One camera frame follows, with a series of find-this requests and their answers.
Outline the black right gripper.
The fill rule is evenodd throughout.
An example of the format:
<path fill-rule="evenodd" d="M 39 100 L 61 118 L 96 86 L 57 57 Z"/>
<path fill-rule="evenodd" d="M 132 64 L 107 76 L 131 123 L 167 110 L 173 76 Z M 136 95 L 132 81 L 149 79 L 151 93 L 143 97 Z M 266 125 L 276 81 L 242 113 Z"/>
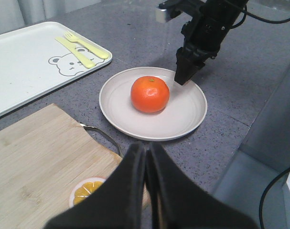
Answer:
<path fill-rule="evenodd" d="M 217 56 L 221 42 L 246 4 L 246 0 L 166 0 L 159 4 L 170 19 L 183 12 L 192 16 L 182 27 L 183 47 L 176 53 L 174 80 L 178 84 L 189 81 L 205 66 L 204 60 Z"/>

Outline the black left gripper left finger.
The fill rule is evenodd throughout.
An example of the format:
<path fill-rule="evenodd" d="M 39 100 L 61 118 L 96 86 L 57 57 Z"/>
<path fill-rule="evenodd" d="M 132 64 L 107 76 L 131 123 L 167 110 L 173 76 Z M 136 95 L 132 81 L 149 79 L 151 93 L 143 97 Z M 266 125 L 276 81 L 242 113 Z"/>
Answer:
<path fill-rule="evenodd" d="M 52 218 L 46 229 L 139 229 L 145 150 L 131 144 L 111 176 L 93 194 Z"/>

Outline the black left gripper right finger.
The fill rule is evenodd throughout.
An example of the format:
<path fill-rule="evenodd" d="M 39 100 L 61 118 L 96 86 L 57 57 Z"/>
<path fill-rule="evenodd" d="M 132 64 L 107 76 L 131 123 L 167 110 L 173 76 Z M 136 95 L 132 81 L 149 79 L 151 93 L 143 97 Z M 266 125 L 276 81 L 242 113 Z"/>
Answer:
<path fill-rule="evenodd" d="M 256 229 L 249 216 L 207 194 L 158 143 L 146 155 L 146 186 L 154 229 Z"/>

